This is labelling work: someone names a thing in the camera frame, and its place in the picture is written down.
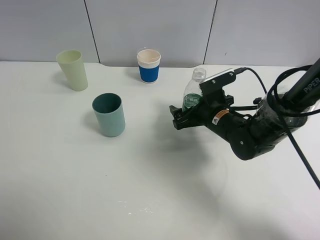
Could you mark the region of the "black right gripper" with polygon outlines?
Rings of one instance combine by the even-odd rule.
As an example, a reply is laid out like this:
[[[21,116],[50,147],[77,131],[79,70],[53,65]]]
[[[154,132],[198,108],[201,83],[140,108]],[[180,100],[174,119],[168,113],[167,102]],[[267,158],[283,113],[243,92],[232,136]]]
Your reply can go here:
[[[222,104],[205,103],[203,96],[199,104],[183,111],[169,106],[176,130],[205,126],[229,143],[233,153],[247,161],[272,151],[275,143],[268,140],[268,129],[263,125],[259,107],[262,99],[256,98],[251,106],[236,106],[232,95],[222,96]]]

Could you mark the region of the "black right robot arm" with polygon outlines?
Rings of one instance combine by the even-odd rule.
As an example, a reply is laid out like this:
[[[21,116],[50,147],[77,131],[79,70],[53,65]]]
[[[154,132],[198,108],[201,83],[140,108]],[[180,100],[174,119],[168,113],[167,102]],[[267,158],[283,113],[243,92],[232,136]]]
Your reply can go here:
[[[270,152],[285,137],[317,114],[312,107],[320,99],[320,62],[286,70],[264,98],[252,106],[234,106],[223,87],[233,83],[245,67],[227,69],[199,84],[202,96],[188,110],[169,107],[177,130],[205,126],[230,144],[241,160]]]

